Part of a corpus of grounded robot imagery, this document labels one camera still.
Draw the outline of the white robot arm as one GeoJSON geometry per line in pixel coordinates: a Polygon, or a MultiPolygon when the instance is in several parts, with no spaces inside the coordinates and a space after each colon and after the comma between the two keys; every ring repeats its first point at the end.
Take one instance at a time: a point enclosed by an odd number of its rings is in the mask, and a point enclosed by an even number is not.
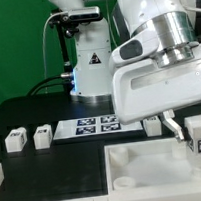
{"type": "MultiPolygon", "coordinates": [[[[86,0],[48,1],[71,22],[87,18],[86,0]]],[[[123,42],[112,51],[109,70],[120,122],[160,115],[178,141],[185,139],[173,112],[201,102],[199,10],[197,0],[117,0],[114,23],[123,42]]]]}

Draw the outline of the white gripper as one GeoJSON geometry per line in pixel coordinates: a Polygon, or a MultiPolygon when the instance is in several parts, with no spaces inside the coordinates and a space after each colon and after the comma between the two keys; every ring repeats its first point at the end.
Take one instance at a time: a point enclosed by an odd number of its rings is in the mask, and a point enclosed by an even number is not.
{"type": "Polygon", "coordinates": [[[155,36],[136,37],[113,51],[109,58],[113,107],[124,124],[161,113],[162,123],[182,142],[185,137],[173,110],[201,102],[201,44],[190,47],[191,60],[166,68],[155,59],[159,45],[155,36]]]}

